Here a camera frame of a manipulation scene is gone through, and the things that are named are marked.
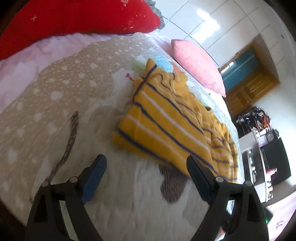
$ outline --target bed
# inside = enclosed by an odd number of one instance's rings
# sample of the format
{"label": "bed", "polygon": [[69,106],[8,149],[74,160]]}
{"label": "bed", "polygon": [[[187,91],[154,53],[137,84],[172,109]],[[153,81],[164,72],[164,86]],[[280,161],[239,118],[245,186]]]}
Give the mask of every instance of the bed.
{"label": "bed", "polygon": [[24,225],[45,179],[65,182],[104,154],[106,173],[85,205],[104,240],[191,239],[208,208],[192,181],[111,142],[131,101],[127,74],[135,77],[139,63],[156,55],[184,71],[190,91],[227,125],[239,153],[237,182],[244,182],[237,131],[222,96],[174,61],[169,39],[155,31],[51,37],[0,62],[0,198]]}

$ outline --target black screen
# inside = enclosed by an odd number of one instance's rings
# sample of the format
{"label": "black screen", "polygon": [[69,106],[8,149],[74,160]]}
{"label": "black screen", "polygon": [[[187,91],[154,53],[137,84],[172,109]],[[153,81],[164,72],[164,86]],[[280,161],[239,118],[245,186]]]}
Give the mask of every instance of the black screen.
{"label": "black screen", "polygon": [[265,153],[269,169],[277,168],[277,172],[271,176],[273,186],[291,177],[287,153],[281,138],[270,142],[261,149],[263,150],[262,152]]}

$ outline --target striped pillow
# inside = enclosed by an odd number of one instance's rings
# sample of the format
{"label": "striped pillow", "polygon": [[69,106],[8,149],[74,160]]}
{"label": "striped pillow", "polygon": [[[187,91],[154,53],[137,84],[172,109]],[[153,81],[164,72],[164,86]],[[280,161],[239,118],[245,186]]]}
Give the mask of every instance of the striped pillow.
{"label": "striped pillow", "polygon": [[222,77],[212,58],[198,45],[173,39],[172,53],[175,60],[204,87],[226,97]]}

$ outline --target striped garment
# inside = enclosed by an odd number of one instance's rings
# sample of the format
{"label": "striped garment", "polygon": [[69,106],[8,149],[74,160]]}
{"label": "striped garment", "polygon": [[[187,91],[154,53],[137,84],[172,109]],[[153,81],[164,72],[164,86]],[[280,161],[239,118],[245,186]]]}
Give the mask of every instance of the striped garment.
{"label": "striped garment", "polygon": [[186,159],[195,155],[215,176],[236,182],[236,146],[226,125],[189,91],[185,73],[167,73],[152,59],[146,72],[135,80],[133,102],[119,123],[115,143],[173,164],[186,175]]}

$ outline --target gray cloth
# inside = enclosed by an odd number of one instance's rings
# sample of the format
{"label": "gray cloth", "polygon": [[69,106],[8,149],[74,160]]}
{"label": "gray cloth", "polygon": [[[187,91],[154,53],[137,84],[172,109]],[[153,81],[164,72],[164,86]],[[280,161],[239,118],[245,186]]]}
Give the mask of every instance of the gray cloth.
{"label": "gray cloth", "polygon": [[150,8],[152,9],[152,11],[159,17],[160,19],[160,25],[158,27],[158,29],[163,29],[165,27],[165,22],[163,20],[163,16],[161,14],[161,11],[155,7],[156,2],[152,1],[152,0],[145,0],[145,2],[150,6]]}

